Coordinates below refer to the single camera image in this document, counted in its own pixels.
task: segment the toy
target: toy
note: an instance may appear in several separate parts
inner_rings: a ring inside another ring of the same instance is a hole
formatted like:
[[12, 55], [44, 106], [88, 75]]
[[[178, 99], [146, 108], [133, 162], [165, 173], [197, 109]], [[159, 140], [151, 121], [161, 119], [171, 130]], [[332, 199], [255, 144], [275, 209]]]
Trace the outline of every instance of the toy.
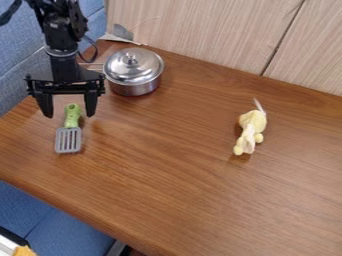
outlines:
[[76, 153], [81, 150], [82, 130], [78, 127], [78, 119], [82, 109], [76, 103], [65, 106], [64, 127], [56, 131], [55, 150], [59, 154]]
[[249, 111], [239, 117], [239, 125], [243, 132], [234, 147], [234, 154], [237, 156], [243, 153], [252, 154], [255, 150], [255, 143], [264, 141], [264, 136], [261, 133], [267, 124], [266, 112], [257, 99], [254, 99], [254, 102], [258, 110]]
[[36, 256], [28, 246], [18, 246], [13, 254], [13, 256]]

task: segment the gray spatula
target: gray spatula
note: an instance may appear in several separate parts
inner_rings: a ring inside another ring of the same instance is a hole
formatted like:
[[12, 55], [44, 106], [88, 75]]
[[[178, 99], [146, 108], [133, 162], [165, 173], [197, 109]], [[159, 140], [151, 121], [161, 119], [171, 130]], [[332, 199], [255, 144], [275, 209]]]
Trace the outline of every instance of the gray spatula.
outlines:
[[55, 150], [59, 154], [76, 153], [81, 150], [82, 130], [78, 127], [81, 107], [75, 103], [65, 107], [65, 122], [63, 128], [56, 132]]

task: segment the beige wall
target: beige wall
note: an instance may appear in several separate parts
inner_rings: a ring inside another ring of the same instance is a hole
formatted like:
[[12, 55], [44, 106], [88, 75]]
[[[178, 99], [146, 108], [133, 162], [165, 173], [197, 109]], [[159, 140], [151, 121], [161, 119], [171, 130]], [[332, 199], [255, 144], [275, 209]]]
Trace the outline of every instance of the beige wall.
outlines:
[[108, 30], [118, 23], [141, 43], [342, 95], [341, 11], [340, 0], [109, 0]]

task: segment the metal pot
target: metal pot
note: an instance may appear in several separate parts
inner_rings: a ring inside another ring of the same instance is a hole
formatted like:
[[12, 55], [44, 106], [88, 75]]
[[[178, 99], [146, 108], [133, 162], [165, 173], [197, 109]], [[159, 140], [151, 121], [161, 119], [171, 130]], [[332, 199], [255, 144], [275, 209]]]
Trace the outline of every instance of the metal pot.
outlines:
[[161, 82], [164, 61], [143, 48], [126, 48], [109, 57], [103, 72], [112, 91], [139, 96], [154, 91]]

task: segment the black cable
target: black cable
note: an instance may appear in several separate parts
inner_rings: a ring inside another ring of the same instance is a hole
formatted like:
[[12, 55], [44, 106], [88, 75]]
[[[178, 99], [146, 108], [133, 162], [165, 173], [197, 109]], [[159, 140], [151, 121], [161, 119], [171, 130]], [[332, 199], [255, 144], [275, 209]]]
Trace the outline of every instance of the black cable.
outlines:
[[81, 53], [80, 51], [78, 51], [77, 53], [78, 53], [78, 55], [80, 56], [80, 58], [81, 58], [84, 62], [86, 62], [86, 63], [93, 63], [93, 62], [96, 60], [96, 58], [97, 58], [97, 55], [98, 55], [98, 53], [99, 53], [99, 50], [98, 50], [98, 48], [97, 48], [97, 46], [96, 46], [96, 44], [95, 44], [95, 42], [94, 42], [93, 39], [91, 39], [91, 38], [88, 37], [88, 36], [84, 36], [83, 38], [95, 48], [94, 55], [93, 55], [89, 60], [87, 60], [87, 59], [85, 59], [85, 58], [83, 57], [83, 55], [82, 55], [82, 53]]
[[21, 0], [14, 0], [7, 11], [0, 15], [0, 26], [7, 24], [12, 15], [19, 9], [21, 5]]

